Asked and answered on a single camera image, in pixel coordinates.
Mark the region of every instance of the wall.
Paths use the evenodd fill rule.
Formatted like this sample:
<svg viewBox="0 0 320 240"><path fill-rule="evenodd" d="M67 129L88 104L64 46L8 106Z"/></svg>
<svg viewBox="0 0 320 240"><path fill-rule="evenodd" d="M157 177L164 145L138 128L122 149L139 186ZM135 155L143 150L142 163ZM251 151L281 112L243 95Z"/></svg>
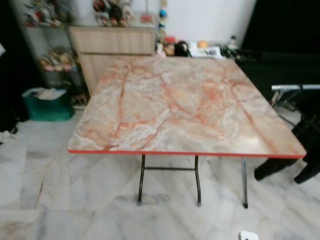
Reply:
<svg viewBox="0 0 320 240"><path fill-rule="evenodd" d="M183 40L206 40L208 42L228 41L236 35L241 44L256 0L167 0L168 35ZM75 0L77 14L87 16L93 13L90 0ZM133 0L134 11L143 12L146 0ZM149 10L158 13L160 0L149 0Z"/></svg>

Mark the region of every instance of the folding table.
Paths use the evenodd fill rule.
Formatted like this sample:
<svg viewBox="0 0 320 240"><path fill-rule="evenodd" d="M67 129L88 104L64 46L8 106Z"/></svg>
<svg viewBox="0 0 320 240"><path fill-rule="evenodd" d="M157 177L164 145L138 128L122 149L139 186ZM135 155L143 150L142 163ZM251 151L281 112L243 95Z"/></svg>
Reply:
<svg viewBox="0 0 320 240"><path fill-rule="evenodd" d="M302 158L305 149L232 60L115 56L68 144L75 154L142 154L145 170L195 171L198 156ZM146 155L193 155L194 168L145 167Z"/></svg>

